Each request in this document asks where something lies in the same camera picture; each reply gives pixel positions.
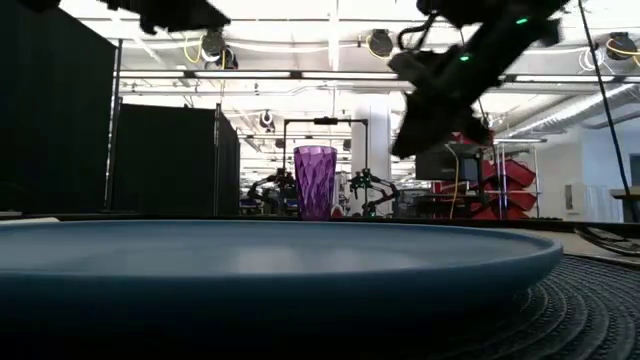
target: black partition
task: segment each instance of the black partition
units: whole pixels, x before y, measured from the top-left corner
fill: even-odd
[[[0,2],[0,211],[104,206],[114,46],[60,9]]]
[[[219,106],[216,114],[216,215],[237,215],[240,212],[240,141]]]
[[[230,198],[239,191],[239,155],[228,151],[234,146],[229,138],[238,144],[216,110],[122,105],[111,210],[231,215]],[[238,196],[234,199],[237,208]]]

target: purple plastic tumbler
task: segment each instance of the purple plastic tumbler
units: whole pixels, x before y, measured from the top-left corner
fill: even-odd
[[[293,150],[302,220],[327,221],[331,217],[338,150],[330,146],[300,146]]]

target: metal frame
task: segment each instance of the metal frame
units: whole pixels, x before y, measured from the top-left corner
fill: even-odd
[[[309,123],[316,122],[315,119],[285,119],[284,120],[284,134],[283,140],[284,145],[282,147],[282,168],[287,169],[287,126],[290,123]],[[369,119],[342,119],[337,120],[338,123],[360,123],[364,125],[364,167],[365,169],[369,168]],[[364,189],[364,204],[365,206],[369,203],[369,188],[365,185]]]
[[[509,206],[509,194],[513,193],[513,194],[517,194],[517,193],[527,193],[527,194],[534,194],[536,196],[536,217],[539,218],[540,217],[540,195],[542,195],[542,192],[540,191],[540,174],[539,174],[539,170],[538,170],[538,154],[536,151],[535,146],[531,145],[530,149],[531,152],[533,152],[533,167],[534,167],[534,171],[536,173],[536,178],[535,178],[535,191],[524,191],[524,190],[519,190],[519,191],[508,191],[507,190],[507,169],[506,169],[506,151],[505,151],[505,143],[501,143],[498,144],[498,148],[499,150],[497,151],[497,154],[495,156],[495,158],[493,159],[494,162],[497,161],[496,163],[496,167],[498,169],[498,181],[500,181],[500,179],[502,179],[502,184],[500,186],[500,191],[498,191],[498,193],[500,194],[499,197],[499,201],[498,204],[500,205],[500,220],[509,220],[508,219],[508,206]]]
[[[109,167],[107,169],[107,186],[105,189],[105,207],[108,211],[113,210],[113,184],[116,167],[116,143],[118,139],[118,117],[120,115],[120,71],[122,69],[122,44],[123,40],[118,40],[116,53],[115,77],[113,86],[113,108],[111,111],[111,138],[109,139]]]

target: blue plate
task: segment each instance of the blue plate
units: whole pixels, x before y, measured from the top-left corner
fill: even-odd
[[[546,239],[424,225],[0,225],[0,323],[38,319],[56,334],[380,328],[503,301],[561,256]]]

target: white column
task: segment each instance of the white column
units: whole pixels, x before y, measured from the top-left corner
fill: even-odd
[[[351,125],[351,175],[355,176],[356,171],[362,171],[365,167],[365,136],[369,136],[368,167],[371,173],[381,179],[391,181],[391,109],[389,95],[371,94],[358,96],[360,104],[353,112],[353,119],[368,119],[369,134],[365,134],[365,127],[362,124],[353,123]],[[378,199],[381,194],[377,191],[369,190],[369,199]],[[358,192],[358,200],[351,195],[351,212],[362,214],[362,204],[364,203],[364,191]],[[379,214],[388,214],[392,211],[391,202],[386,202],[378,206]]]

